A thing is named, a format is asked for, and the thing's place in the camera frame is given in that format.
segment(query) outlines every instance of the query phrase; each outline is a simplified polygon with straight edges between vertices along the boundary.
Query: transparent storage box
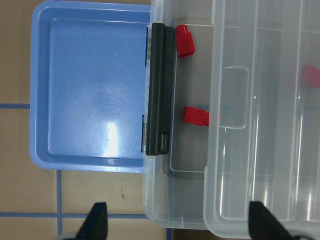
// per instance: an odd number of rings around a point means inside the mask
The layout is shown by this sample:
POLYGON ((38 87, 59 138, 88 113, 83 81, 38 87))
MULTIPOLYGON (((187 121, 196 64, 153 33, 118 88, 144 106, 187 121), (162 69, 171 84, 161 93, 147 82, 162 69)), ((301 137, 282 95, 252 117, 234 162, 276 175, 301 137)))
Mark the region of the transparent storage box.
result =
POLYGON ((151 22, 188 25, 195 53, 175 58, 169 153, 144 156, 151 220, 249 238, 249 202, 261 201, 320 237, 319 11, 317 0, 152 1, 151 22), (183 122, 186 106, 208 110, 209 127, 183 122))

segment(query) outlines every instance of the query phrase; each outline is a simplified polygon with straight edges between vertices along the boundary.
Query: red object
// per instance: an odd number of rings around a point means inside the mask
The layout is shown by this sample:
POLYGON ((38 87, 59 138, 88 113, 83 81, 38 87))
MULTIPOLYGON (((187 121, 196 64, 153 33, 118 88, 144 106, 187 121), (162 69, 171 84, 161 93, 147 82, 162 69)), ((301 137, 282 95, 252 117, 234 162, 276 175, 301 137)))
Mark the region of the red object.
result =
POLYGON ((301 69, 301 81, 309 86, 320 89, 320 69, 310 64, 301 69))
POLYGON ((175 43, 179 58, 195 53, 195 44, 187 25, 181 24, 175 28, 175 43))
POLYGON ((209 113, 199 108, 186 106, 183 121, 198 126, 209 126, 209 113))

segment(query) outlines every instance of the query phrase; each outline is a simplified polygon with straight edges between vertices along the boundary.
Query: red toy brick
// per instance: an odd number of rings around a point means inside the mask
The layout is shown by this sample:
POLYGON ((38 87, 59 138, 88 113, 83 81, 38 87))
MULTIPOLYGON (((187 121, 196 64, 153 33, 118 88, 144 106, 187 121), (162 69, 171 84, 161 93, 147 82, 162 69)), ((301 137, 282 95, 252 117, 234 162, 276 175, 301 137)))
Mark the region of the red toy brick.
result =
POLYGON ((310 64, 301 69, 301 81, 309 87, 320 89, 320 69, 310 64))
POLYGON ((209 126, 209 113, 199 108, 187 106, 185 107, 183 121, 198 126, 209 126))
POLYGON ((179 58, 195 53, 195 44, 187 25, 181 24, 175 28, 175 43, 179 58))

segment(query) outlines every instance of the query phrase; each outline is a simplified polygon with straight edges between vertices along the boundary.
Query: blue line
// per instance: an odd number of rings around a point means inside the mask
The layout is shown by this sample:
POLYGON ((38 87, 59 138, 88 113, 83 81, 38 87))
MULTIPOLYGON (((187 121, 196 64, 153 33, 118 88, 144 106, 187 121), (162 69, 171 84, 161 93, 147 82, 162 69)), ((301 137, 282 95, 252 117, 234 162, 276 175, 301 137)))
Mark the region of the blue line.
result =
MULTIPOLYGON (((85 213, 62 213, 62 218, 85 219, 88 214, 85 213)), ((108 219, 146 219, 144 214, 108 214, 108 219)))
POLYGON ((0 103, 0 109, 29 109, 30 104, 0 103))
POLYGON ((0 212, 0 217, 11 218, 56 218, 56 213, 34 213, 34 212, 0 212))
POLYGON ((171 240, 172 239, 172 228, 167 228, 166 229, 166 240, 171 240))
POLYGON ((62 198, 61 198, 61 170, 56 171, 56 224, 58 235, 62 234, 62 198))

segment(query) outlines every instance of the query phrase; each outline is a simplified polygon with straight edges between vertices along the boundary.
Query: transparent plastic lid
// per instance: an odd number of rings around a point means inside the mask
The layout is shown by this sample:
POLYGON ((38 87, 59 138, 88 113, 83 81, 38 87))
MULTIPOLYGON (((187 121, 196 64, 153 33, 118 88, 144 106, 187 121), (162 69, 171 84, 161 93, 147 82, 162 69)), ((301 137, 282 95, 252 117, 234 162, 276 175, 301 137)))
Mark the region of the transparent plastic lid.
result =
POLYGON ((261 201, 320 237, 320 1, 216 0, 203 215, 248 238, 261 201))

